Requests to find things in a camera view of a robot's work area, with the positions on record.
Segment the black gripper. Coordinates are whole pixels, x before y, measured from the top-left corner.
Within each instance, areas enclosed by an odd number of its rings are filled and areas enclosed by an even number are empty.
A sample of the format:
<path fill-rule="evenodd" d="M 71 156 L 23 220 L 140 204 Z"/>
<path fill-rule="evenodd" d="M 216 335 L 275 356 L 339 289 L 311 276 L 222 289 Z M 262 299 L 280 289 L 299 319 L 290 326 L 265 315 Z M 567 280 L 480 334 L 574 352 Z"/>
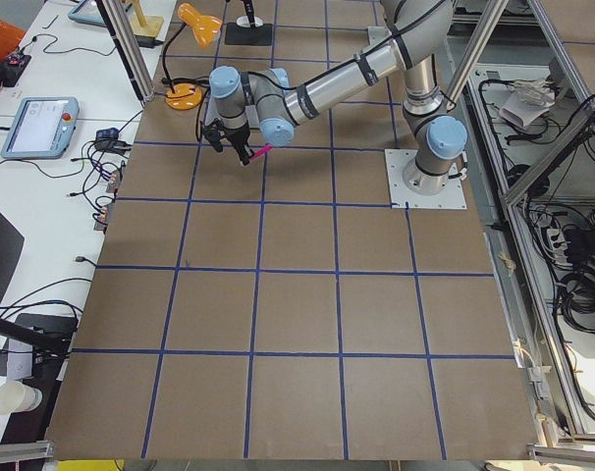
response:
<path fill-rule="evenodd" d="M 252 158 L 248 140 L 250 137 L 250 127 L 248 123 L 235 128 L 227 128 L 224 123 L 215 119 L 209 124 L 201 125 L 201 134 L 208 141 L 211 147 L 221 153 L 224 150 L 223 141 L 228 141 L 238 152 L 239 159 L 243 166 L 247 166 Z"/>

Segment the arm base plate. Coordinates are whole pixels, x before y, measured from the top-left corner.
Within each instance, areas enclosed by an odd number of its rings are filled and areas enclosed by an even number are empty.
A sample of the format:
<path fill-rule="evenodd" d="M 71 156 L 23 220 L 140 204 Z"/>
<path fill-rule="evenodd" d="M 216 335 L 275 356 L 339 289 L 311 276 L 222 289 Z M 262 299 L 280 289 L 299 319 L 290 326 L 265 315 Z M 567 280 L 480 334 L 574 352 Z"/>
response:
<path fill-rule="evenodd" d="M 453 160 L 446 175 L 429 176 L 416 166 L 415 149 L 386 149 L 390 206 L 395 209 L 466 210 L 462 188 L 467 158 Z"/>

